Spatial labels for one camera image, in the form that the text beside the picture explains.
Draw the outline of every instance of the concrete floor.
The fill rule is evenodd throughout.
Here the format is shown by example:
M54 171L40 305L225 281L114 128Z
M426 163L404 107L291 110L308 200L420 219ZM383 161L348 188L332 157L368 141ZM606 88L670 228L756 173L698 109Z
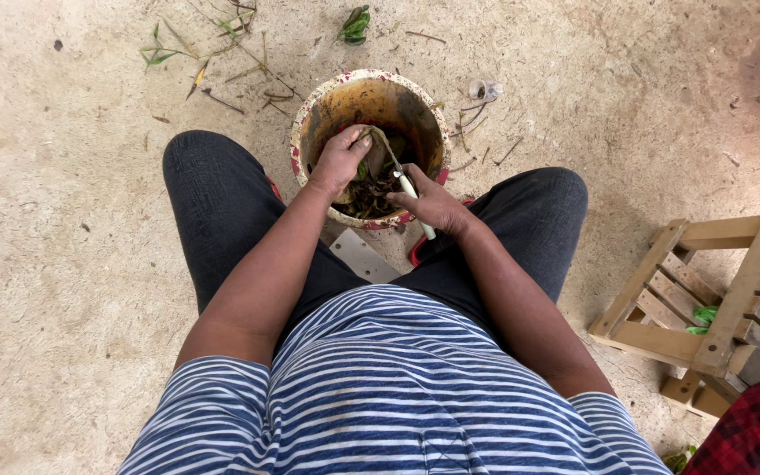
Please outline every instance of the concrete floor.
M305 97L342 70L398 69L447 104L451 123L470 106L470 80L501 81L471 154L458 146L453 164L522 144L447 187L478 195L545 165L585 178L588 218L559 307L663 452L702 441L713 422L658 395L669 367L597 345L585 328L659 225L760 214L760 0L713 1L375 0L368 41L352 48L330 44L356 4L259 0L241 41L262 55L268 31L270 69ZM201 62L177 56L143 73L137 51L161 16L201 53L225 45L184 1L0 0L0 473L112 472L153 410L196 318L161 175L174 134L229 135L287 200L296 194L290 118L262 109L264 91L285 89L259 72L224 84L255 64L234 49L201 87L248 114L199 93L184 101ZM280 105L291 115L299 104ZM419 234L361 232L404 272ZM728 284L740 257L694 262Z

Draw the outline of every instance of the knife handle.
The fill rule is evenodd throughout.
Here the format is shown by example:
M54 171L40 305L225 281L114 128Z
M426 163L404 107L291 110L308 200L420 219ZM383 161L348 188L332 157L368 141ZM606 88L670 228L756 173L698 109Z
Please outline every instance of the knife handle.
M406 175L400 176L400 186L404 189L404 193L408 194L409 196L413 198L418 198L418 194L416 193L416 189L412 187L412 183L409 182L409 178L406 177ZM424 235L427 236L427 239L435 239L436 238L436 230L432 228L429 224L426 224L424 221L418 220L418 224L421 225L421 228L424 229Z

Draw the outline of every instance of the blue and white striped shirt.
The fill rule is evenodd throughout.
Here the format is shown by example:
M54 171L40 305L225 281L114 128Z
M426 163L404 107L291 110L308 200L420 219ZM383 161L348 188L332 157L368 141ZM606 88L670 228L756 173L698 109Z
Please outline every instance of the blue and white striped shirt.
M470 319L364 286L292 331L271 370L174 372L121 474L664 473L617 398L565 400Z

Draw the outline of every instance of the bucket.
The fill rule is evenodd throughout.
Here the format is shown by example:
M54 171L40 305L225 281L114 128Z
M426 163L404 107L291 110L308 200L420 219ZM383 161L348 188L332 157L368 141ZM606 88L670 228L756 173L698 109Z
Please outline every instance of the bucket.
M434 105L417 84L379 69L350 71L321 84L304 102L292 125L290 162L298 185L307 184L311 167L318 162L327 141L352 124L396 129L415 151L418 167L444 185L450 165L450 133L442 112ZM327 216L360 229L385 229L415 219L404 210L359 219L332 207Z

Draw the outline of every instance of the jeans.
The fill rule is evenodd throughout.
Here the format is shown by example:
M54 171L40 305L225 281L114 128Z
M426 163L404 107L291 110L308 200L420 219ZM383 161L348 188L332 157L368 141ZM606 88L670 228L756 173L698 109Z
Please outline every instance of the jeans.
M163 155L163 177L201 314L227 275L286 207L274 195L263 166L238 143L213 132L191 130L175 136ZM568 169L549 167L495 185L469 209L555 302L574 256L587 203L582 178ZM445 303L502 346L453 240L438 232L417 255L421 264L390 283ZM322 303L365 285L369 282L319 241L278 347Z

